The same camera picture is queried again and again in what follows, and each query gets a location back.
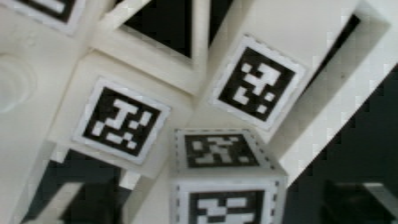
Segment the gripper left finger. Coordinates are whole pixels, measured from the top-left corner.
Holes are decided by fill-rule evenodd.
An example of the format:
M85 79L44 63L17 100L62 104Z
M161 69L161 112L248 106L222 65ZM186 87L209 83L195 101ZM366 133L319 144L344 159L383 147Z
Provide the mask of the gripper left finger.
M39 216L21 224L63 224L60 219L65 208L76 197L83 184L69 182L62 185Z

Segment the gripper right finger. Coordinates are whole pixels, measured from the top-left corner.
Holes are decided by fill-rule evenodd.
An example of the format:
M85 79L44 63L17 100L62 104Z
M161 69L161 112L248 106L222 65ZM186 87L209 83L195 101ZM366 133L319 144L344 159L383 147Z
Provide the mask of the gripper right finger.
M321 224L398 224L398 199L380 183L325 182Z

